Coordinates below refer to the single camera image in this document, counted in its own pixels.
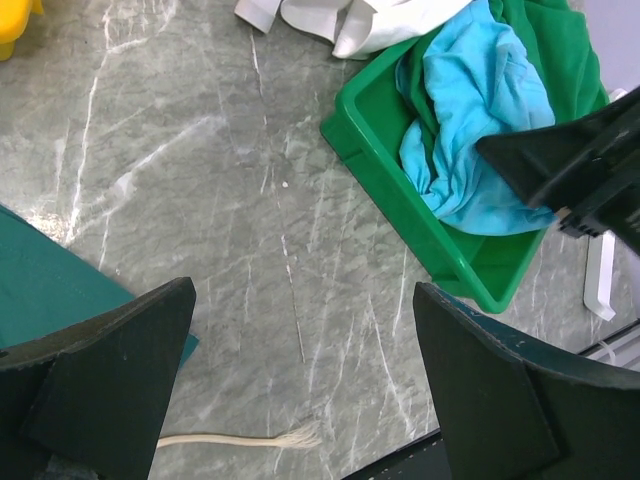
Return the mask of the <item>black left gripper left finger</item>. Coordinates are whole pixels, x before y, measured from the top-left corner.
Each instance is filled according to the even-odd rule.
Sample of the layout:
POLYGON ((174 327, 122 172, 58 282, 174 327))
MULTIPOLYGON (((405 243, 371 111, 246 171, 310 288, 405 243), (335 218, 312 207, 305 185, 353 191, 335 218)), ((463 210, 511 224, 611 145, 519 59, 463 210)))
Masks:
POLYGON ((104 479, 147 478, 195 301, 179 277, 2 350, 2 478, 34 479, 52 456, 104 479))

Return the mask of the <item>light blue t shirt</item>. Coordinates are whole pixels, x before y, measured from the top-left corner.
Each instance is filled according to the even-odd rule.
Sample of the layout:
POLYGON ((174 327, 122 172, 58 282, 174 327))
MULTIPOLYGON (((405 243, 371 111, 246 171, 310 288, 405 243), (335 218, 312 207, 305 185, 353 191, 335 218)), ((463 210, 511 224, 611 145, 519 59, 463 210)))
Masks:
POLYGON ((555 216, 526 206, 479 154, 484 136, 551 126, 546 89, 514 30, 472 1, 417 42, 396 66, 396 88, 415 114, 402 168, 433 215, 462 232, 508 236, 555 216))

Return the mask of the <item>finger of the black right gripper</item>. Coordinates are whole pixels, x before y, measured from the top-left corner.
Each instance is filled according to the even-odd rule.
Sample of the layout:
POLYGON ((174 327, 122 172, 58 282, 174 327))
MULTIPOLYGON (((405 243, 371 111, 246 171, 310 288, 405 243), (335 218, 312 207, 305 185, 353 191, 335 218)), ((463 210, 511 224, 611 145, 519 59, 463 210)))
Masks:
POLYGON ((520 200, 560 216, 574 238, 639 238, 639 90, 578 120, 485 136, 478 153, 520 200))

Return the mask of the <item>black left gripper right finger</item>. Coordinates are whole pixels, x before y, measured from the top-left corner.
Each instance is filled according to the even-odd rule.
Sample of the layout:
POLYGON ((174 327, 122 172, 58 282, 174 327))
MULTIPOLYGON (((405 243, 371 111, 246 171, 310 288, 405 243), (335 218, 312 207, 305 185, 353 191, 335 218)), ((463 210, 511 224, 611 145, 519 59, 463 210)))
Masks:
POLYGON ((639 375, 418 283, 416 332, 455 479, 636 479, 639 375))

